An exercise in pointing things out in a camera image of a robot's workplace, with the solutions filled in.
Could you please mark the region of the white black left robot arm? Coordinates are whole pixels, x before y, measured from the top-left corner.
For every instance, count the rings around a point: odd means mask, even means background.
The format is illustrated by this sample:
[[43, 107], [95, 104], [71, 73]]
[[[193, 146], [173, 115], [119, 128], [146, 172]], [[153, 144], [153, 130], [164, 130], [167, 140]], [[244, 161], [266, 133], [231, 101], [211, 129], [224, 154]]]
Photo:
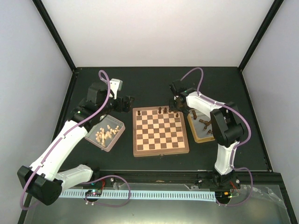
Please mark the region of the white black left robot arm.
[[74, 147], [91, 135], [93, 129], [108, 118], [110, 112], [129, 112], [133, 97], [117, 95], [122, 81], [112, 79], [108, 84], [93, 83], [71, 112], [59, 135], [46, 151], [29, 167], [21, 166], [17, 172], [23, 190], [45, 205], [53, 204], [60, 194], [78, 184], [96, 186], [100, 182], [99, 170], [81, 164], [60, 172], [65, 159]]

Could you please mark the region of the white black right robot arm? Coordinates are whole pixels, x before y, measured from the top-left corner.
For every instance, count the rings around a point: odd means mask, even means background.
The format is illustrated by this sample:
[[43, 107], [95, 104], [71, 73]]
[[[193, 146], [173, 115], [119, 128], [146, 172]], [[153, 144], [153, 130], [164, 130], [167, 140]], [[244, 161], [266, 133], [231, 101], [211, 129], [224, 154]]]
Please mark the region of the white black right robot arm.
[[235, 152], [247, 123], [242, 121], [243, 117], [232, 102], [225, 104], [210, 99], [194, 88], [183, 87], [180, 80], [172, 82], [170, 90], [174, 95], [169, 100], [170, 111], [189, 114], [190, 110], [195, 109], [210, 118], [213, 136], [218, 144], [212, 181], [218, 188], [225, 187], [234, 170]]

